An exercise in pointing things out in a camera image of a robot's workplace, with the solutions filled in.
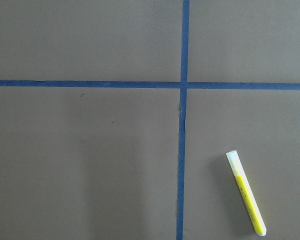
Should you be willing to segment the yellow highlighter pen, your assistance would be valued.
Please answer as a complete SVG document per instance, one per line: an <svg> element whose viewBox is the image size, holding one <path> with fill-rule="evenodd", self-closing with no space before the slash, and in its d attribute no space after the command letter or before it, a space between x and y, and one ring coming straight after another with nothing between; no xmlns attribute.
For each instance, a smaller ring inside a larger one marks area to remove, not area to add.
<svg viewBox="0 0 300 240"><path fill-rule="evenodd" d="M254 231L257 235L264 237L267 234L267 228L255 200L248 178L239 158L238 152L232 150L226 153L229 165L233 172L239 192L242 196L247 213L251 220Z"/></svg>

